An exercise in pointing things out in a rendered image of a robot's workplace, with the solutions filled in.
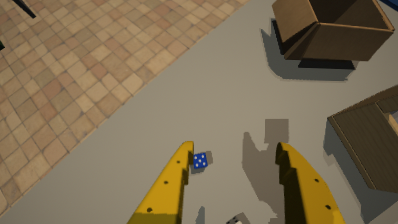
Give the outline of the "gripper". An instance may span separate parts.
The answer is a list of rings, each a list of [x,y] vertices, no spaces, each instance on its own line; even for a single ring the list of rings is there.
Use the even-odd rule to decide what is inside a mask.
[[[127,224],[182,224],[184,185],[194,142],[184,142],[160,173]],[[346,224],[327,183],[291,145],[279,142],[275,164],[284,185],[285,224]]]

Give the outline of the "white die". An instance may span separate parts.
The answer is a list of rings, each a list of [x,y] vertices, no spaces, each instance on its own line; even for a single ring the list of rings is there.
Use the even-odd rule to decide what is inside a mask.
[[[226,224],[242,224],[241,221],[237,216],[233,217],[231,220],[229,220]]]

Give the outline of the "blue die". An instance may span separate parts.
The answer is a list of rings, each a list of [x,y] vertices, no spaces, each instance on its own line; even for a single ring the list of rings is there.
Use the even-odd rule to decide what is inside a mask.
[[[207,167],[208,164],[207,164],[206,154],[205,153],[194,154],[193,165],[194,169]]]

